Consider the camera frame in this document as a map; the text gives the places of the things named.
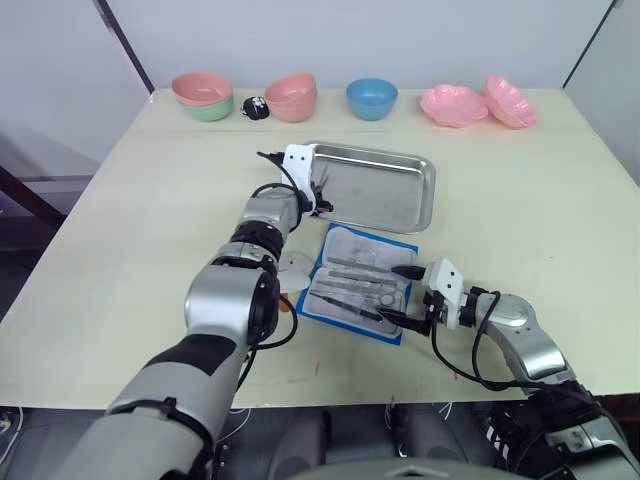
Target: metal tray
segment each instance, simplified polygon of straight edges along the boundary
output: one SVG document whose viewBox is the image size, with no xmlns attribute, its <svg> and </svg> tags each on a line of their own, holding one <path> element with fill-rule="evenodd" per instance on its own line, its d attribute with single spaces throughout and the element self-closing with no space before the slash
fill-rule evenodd
<svg viewBox="0 0 640 480">
<path fill-rule="evenodd" d="M 320 218 L 397 233 L 431 223 L 436 169 L 422 157 L 311 142 L 311 180 L 333 212 Z"/>
</svg>

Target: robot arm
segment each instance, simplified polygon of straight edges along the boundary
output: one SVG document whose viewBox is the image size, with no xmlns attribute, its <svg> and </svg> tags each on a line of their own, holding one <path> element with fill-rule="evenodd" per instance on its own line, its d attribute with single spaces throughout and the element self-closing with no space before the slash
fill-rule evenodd
<svg viewBox="0 0 640 480">
<path fill-rule="evenodd" d="M 284 154 L 266 157 L 283 170 L 282 184 L 254 193 L 229 243 L 194 279 L 185 304 L 185 337 L 152 358 L 131 380 L 106 415 L 87 430 L 54 480 L 204 478 L 247 352 L 275 329 L 278 260 L 284 242 L 303 215 L 331 208 L 309 180 L 309 147 L 290 145 Z M 584 393 L 524 299 L 503 295 L 496 300 L 481 289 L 465 293 L 460 272 L 446 259 L 429 267 L 425 283 L 424 320 L 381 313 L 426 335 L 433 322 L 449 328 L 486 327 L 517 380 Z M 549 445 L 580 459 L 613 447 L 622 453 L 613 460 L 619 471 L 631 472 L 616 478 L 640 478 L 637 461 L 601 409 L 585 409 L 578 400 L 567 403 L 558 392 L 528 393 L 547 418 Z M 595 456 L 586 458 L 599 462 Z M 580 468 L 593 471 L 584 465 Z"/>
<path fill-rule="evenodd" d="M 256 191 L 229 243 L 194 279 L 185 337 L 140 370 L 54 479 L 201 478 L 247 352 L 275 330 L 280 253 L 316 205 L 308 200 L 312 155 L 309 147 L 291 145 L 285 155 L 270 157 L 291 176 L 283 173 L 284 185 Z"/>
<path fill-rule="evenodd" d="M 476 328 L 479 335 L 486 333 L 502 351 L 515 377 L 509 386 L 520 387 L 529 396 L 547 432 L 547 444 L 565 457 L 574 474 L 582 472 L 576 478 L 597 478 L 597 474 L 588 475 L 600 471 L 593 465 L 603 465 L 605 451 L 614 452 L 607 456 L 606 463 L 607 468 L 615 465 L 611 471 L 616 472 L 616 478 L 640 478 L 640 464 L 621 433 L 576 381 L 562 352 L 538 324 L 529 302 L 478 287 L 464 292 L 463 280 L 449 259 L 439 259 L 425 268 L 422 279 L 426 286 L 424 320 L 384 308 L 379 311 L 390 321 L 425 335 L 434 323 L 444 323 L 450 329 L 462 325 Z"/>
</svg>

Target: pink bowl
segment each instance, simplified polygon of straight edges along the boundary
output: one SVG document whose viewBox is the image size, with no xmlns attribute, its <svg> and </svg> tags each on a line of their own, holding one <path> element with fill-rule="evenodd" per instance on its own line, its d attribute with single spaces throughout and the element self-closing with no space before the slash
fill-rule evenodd
<svg viewBox="0 0 640 480">
<path fill-rule="evenodd" d="M 303 102 L 296 107 L 282 107 L 280 105 L 269 105 L 269 112 L 279 120 L 288 123 L 302 122 L 313 115 L 316 106 L 315 97 Z"/>
<path fill-rule="evenodd" d="M 213 73 L 185 73 L 173 79 L 171 89 L 178 102 L 189 107 L 206 107 L 229 98 L 231 83 Z"/>
<path fill-rule="evenodd" d="M 538 123 L 536 113 L 524 95 L 499 75 L 489 75 L 485 84 L 487 107 L 505 125 L 523 128 Z"/>
<path fill-rule="evenodd" d="M 264 92 L 267 103 L 291 104 L 316 92 L 316 79 L 310 73 L 294 73 L 271 84 Z"/>
<path fill-rule="evenodd" d="M 466 127 L 489 114 L 480 95 L 467 87 L 438 85 L 426 90 L 420 108 L 442 127 Z"/>
</svg>

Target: black cable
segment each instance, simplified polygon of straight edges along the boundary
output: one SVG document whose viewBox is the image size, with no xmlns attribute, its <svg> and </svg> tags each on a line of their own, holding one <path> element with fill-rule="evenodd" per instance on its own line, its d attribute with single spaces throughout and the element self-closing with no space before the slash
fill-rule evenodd
<svg viewBox="0 0 640 480">
<path fill-rule="evenodd" d="M 289 307 L 289 311 L 291 312 L 291 322 L 292 322 L 291 331 L 289 332 L 289 335 L 284 337 L 282 340 L 278 340 L 277 342 L 273 342 L 273 343 L 256 345 L 255 347 L 256 350 L 269 350 L 271 348 L 281 347 L 285 343 L 288 343 L 298 331 L 298 314 L 296 313 L 295 307 L 289 301 L 289 299 L 284 295 L 280 295 L 280 301 L 284 303 L 287 307 Z"/>
<path fill-rule="evenodd" d="M 480 381 L 476 377 L 474 377 L 470 373 L 465 372 L 464 370 L 460 370 L 453 363 L 451 363 L 449 360 L 444 358 L 444 355 L 442 355 L 442 353 L 440 353 L 440 350 L 438 349 L 438 342 L 436 340 L 437 331 L 438 331 L 438 322 L 433 322 L 433 325 L 431 326 L 431 347 L 433 348 L 433 353 L 435 353 L 436 357 L 438 357 L 438 360 L 440 360 L 442 363 L 445 364 L 446 367 L 448 367 L 450 370 L 453 370 L 461 377 L 464 377 L 467 380 L 471 380 L 472 382 L 480 383 Z"/>
<path fill-rule="evenodd" d="M 513 464 L 513 468 L 511 469 L 512 473 L 518 473 L 518 471 L 520 470 L 520 465 L 527 457 L 529 450 L 531 450 L 531 448 L 538 442 L 538 440 L 544 437 L 546 433 L 546 430 L 538 430 L 536 433 L 531 435 L 529 440 L 527 440 L 527 443 L 525 443 L 524 446 L 520 449 L 520 453 L 518 453 L 518 456 L 516 457 L 516 460 Z"/>
<path fill-rule="evenodd" d="M 478 326 L 478 331 L 476 332 L 476 338 L 474 338 L 473 347 L 471 348 L 471 366 L 473 368 L 473 373 L 475 374 L 475 377 L 478 379 L 480 385 L 482 385 L 484 388 L 488 390 L 494 390 L 494 387 L 490 384 L 490 382 L 482 378 L 482 375 L 480 375 L 480 369 L 478 368 L 478 347 L 480 346 L 480 339 L 482 338 L 482 335 L 484 335 L 484 333 L 487 331 L 487 326 L 489 325 L 489 318 L 491 318 L 491 314 L 493 313 L 493 311 L 496 308 L 496 305 L 500 301 L 500 295 L 501 295 L 500 292 L 496 290 L 494 292 L 491 292 L 491 294 L 494 295 L 493 301 L 491 302 L 491 305 L 489 305 L 489 309 L 487 310 L 487 313 L 485 313 L 484 317 L 482 318 L 482 321 L 480 322 L 480 325 Z M 499 387 L 499 388 L 500 390 L 506 390 L 509 387 L 504 387 L 504 388 Z"/>
<path fill-rule="evenodd" d="M 247 379 L 247 375 L 249 375 L 249 370 L 251 370 L 251 367 L 253 366 L 253 362 L 255 362 L 256 360 L 256 354 L 257 354 L 256 350 L 251 349 L 251 353 L 249 354 L 249 360 L 247 361 L 247 365 L 244 367 L 244 370 L 242 371 L 242 375 L 240 375 L 240 378 L 238 379 L 238 386 L 236 387 L 236 392 L 240 390 L 240 387 L 242 386 L 244 381 Z"/>
<path fill-rule="evenodd" d="M 287 190 L 291 190 L 293 193 L 296 193 L 296 189 L 291 185 L 287 185 L 286 183 L 267 183 L 265 185 L 262 185 L 261 187 L 256 188 L 256 190 L 251 194 L 251 198 L 256 198 L 259 193 L 269 188 L 286 188 Z"/>
<path fill-rule="evenodd" d="M 482 386 L 484 386 L 485 388 L 487 388 L 488 390 L 491 390 L 491 391 L 494 391 L 494 392 L 499 392 L 499 391 L 502 391 L 502 390 L 506 390 L 508 388 L 529 388 L 529 389 L 539 389 L 539 390 L 551 390 L 551 391 L 554 391 L 556 393 L 560 393 L 562 395 L 565 395 L 567 397 L 575 398 L 575 399 L 585 403 L 586 405 L 594 405 L 594 404 L 596 404 L 596 402 L 593 399 L 589 398 L 588 396 L 582 395 L 582 394 L 580 394 L 578 392 L 567 390 L 566 388 L 563 388 L 561 385 L 551 385 L 551 384 L 544 383 L 544 382 L 524 382 L 524 381 L 517 381 L 517 380 L 512 380 L 512 381 L 508 381 L 508 382 L 496 382 L 496 381 L 492 381 L 492 380 L 486 380 L 481 375 L 478 376 L 479 371 L 477 371 L 477 373 L 476 373 L 476 369 L 477 369 L 477 353 L 478 353 L 478 346 L 476 345 L 476 341 L 479 344 L 480 337 L 482 336 L 482 330 L 481 330 L 482 324 L 485 324 L 484 328 L 486 329 L 486 322 L 488 321 L 490 314 L 493 312 L 493 309 L 495 308 L 495 305 L 498 303 L 498 300 L 500 298 L 500 292 L 496 291 L 496 292 L 492 292 L 492 293 L 496 297 L 493 299 L 493 302 L 492 302 L 491 306 L 489 307 L 489 310 L 487 310 L 487 313 L 485 314 L 485 316 L 482 319 L 481 325 L 478 328 L 478 333 L 476 334 L 476 339 L 474 341 L 475 351 L 472 350 L 471 361 L 472 361 L 472 363 L 475 363 L 475 368 L 474 368 L 475 375 L 471 374 L 471 373 L 467 373 L 464 370 L 461 370 L 460 368 L 456 367 L 451 362 L 449 362 L 444 357 L 444 355 L 442 355 L 442 353 L 438 349 L 437 340 L 436 340 L 437 322 L 433 322 L 433 325 L 431 326 L 431 346 L 433 347 L 433 352 L 435 353 L 436 357 L 442 363 L 444 363 L 449 369 L 453 370 L 454 372 L 456 372 L 461 377 L 464 377 L 467 380 L 471 380 L 472 382 L 479 383 Z"/>
<path fill-rule="evenodd" d="M 289 230 L 289 232 L 293 232 L 296 228 L 298 228 L 298 225 L 300 225 L 300 222 L 302 221 L 302 212 L 303 212 L 303 206 L 306 203 L 306 196 L 302 193 L 302 191 L 300 190 L 300 188 L 298 188 L 298 185 L 296 184 L 296 182 L 293 180 L 293 177 L 291 176 L 291 174 L 289 174 L 289 172 L 287 172 L 287 169 L 284 168 L 280 163 L 278 163 L 276 160 L 274 160 L 272 158 L 272 156 L 266 154 L 266 153 L 262 153 L 262 152 L 256 152 L 260 157 L 262 158 L 266 158 L 267 160 L 269 160 L 273 165 L 275 165 L 276 167 L 278 167 L 278 170 L 280 170 L 282 172 L 282 174 L 287 177 L 287 180 L 289 180 L 289 183 L 291 183 L 291 185 L 294 188 L 295 191 L 295 195 L 296 195 L 296 200 L 298 200 L 298 220 L 296 222 L 295 227 L 293 227 L 291 230 Z"/>
</svg>

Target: table surface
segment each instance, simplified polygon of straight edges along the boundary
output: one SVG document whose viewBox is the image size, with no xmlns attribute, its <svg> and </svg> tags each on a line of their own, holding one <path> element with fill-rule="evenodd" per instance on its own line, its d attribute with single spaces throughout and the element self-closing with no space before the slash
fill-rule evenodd
<svg viewBox="0 0 640 480">
<path fill-rule="evenodd" d="M 236 92 L 236 106 L 257 93 Z M 149 358 L 181 339 L 192 279 L 228 241 L 250 193 L 279 178 L 255 151 L 311 140 L 429 158 L 437 170 L 431 225 L 383 235 L 418 245 L 422 263 L 449 257 L 467 286 L 525 297 L 594 393 L 640 391 L 639 190 L 562 91 L 526 95 L 539 125 L 514 131 L 490 118 L 440 128 L 420 113 L 415 90 L 402 91 L 378 122 L 354 118 L 341 91 L 323 90 L 300 124 L 253 122 L 237 108 L 198 123 L 170 91 L 155 92 L 0 323 L 0 404 L 106 407 Z M 326 229 L 308 219 L 285 249 L 315 258 Z M 276 336 L 289 325 L 281 314 Z M 443 351 L 470 368 L 473 332 L 439 332 Z M 480 364 L 487 377 L 509 378 L 490 341 Z M 259 353 L 234 405 L 520 395 L 456 378 L 413 332 L 391 346 L 302 318 L 292 342 Z"/>
</svg>

